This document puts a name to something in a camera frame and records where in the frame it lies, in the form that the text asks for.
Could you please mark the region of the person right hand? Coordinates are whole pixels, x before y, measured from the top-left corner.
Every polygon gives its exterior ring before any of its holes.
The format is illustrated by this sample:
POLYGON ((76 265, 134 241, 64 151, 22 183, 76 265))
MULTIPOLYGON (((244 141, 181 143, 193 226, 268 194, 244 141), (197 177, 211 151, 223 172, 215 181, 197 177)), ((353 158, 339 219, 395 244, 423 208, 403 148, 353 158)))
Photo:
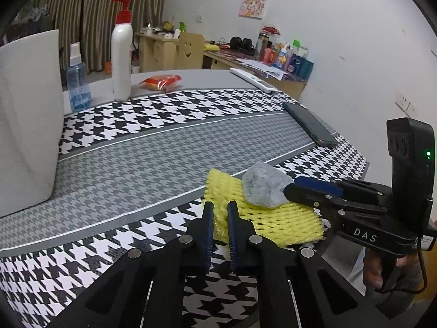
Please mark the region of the person right hand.
MULTIPOLYGON (((384 284, 382 278, 383 263, 379 253, 366 249, 363 259, 363 283, 366 287, 380 289, 384 284)), ((398 258, 396 267, 400 275, 395 283, 395 289, 420 290, 423 288, 423 275, 421 272, 418 253, 411 251, 405 257, 398 258)))

